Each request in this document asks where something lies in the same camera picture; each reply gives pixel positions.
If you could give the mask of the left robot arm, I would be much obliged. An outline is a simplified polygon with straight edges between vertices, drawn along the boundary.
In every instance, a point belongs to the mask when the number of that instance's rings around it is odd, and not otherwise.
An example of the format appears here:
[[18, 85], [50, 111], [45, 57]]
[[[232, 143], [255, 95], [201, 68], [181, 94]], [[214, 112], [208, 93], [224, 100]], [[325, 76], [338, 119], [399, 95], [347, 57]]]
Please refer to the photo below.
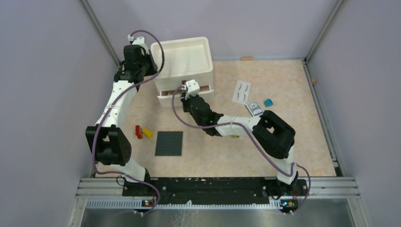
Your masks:
[[113, 78], [113, 88], [100, 118], [94, 126], [88, 126], [85, 135], [92, 155], [92, 165], [111, 166], [106, 174], [125, 175], [134, 182], [139, 195], [150, 193], [152, 183], [146, 179], [147, 170], [131, 157], [131, 144], [122, 131], [132, 99], [140, 85], [148, 77], [157, 74], [151, 51], [142, 36], [129, 36], [129, 45], [124, 47], [124, 60]]

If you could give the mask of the white drawer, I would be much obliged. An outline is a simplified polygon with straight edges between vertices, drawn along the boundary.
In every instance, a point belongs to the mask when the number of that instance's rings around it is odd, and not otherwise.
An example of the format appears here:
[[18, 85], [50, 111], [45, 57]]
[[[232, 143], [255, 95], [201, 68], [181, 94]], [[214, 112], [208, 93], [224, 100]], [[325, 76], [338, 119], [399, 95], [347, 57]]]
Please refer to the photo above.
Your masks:
[[[206, 102], [211, 102], [214, 97], [214, 91], [211, 89], [210, 85], [201, 86], [200, 91], [198, 93]], [[183, 90], [179, 90], [178, 93], [174, 96], [174, 106], [182, 107], [182, 102], [180, 101], [180, 96]], [[172, 107], [172, 98], [173, 98], [174, 90], [168, 91], [160, 91], [160, 94], [157, 96], [159, 103], [162, 107]]]

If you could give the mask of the false eyelashes card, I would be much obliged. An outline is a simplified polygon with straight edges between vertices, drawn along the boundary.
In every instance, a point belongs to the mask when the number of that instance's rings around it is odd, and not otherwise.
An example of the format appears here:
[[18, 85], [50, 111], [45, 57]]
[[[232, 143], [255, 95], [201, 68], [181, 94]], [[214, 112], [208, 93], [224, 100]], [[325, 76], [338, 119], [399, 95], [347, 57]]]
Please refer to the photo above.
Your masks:
[[242, 105], [247, 104], [251, 86], [250, 82], [238, 80], [232, 96], [232, 102]]

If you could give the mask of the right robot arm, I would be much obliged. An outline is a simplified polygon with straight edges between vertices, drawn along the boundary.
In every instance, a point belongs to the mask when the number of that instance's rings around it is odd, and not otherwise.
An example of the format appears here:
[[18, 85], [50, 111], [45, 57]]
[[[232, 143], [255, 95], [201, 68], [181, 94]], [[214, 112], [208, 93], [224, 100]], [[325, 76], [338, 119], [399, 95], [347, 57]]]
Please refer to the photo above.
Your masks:
[[199, 94], [195, 80], [180, 85], [174, 93], [180, 94], [183, 111], [195, 121], [195, 129], [209, 136], [248, 136], [256, 148], [277, 170], [277, 188], [290, 195], [296, 189], [297, 171], [294, 168], [295, 130], [272, 111], [259, 116], [233, 117], [212, 111]]

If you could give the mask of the white drawer organizer cabinet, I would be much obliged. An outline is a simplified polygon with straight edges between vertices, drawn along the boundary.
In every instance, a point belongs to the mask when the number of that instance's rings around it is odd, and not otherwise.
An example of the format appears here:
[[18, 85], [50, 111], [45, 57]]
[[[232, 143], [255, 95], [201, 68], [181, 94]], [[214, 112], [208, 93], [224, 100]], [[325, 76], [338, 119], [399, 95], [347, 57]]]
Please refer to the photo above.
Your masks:
[[153, 80], [157, 91], [175, 90], [183, 81], [196, 80], [201, 87], [213, 88], [214, 69], [208, 38], [194, 37], [170, 40], [151, 45], [151, 53], [158, 67], [162, 64], [161, 49], [165, 63], [160, 74]]

